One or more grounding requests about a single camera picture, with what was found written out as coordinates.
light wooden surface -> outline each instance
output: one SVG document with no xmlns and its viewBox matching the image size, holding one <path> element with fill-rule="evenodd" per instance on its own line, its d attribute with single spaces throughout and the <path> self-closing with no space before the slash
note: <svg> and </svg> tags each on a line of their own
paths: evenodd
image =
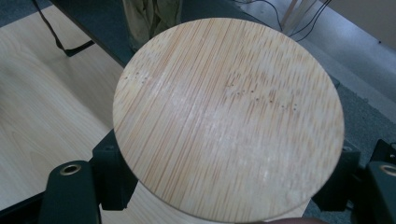
<svg viewBox="0 0 396 224">
<path fill-rule="evenodd" d="M 113 105 L 139 180 L 188 214 L 248 222 L 306 202 L 344 140 L 337 92 L 294 41 L 257 23 L 193 21 L 128 63 Z"/>
<path fill-rule="evenodd" d="M 55 7 L 44 10 L 65 47 L 89 38 Z M 46 187 L 50 171 L 88 160 L 112 128 L 122 68 L 98 46 L 67 58 L 38 14 L 0 28 L 0 210 Z M 286 214 L 299 217 L 304 206 Z M 212 223 L 163 203 L 138 184 L 125 211 L 104 223 Z"/>
</svg>

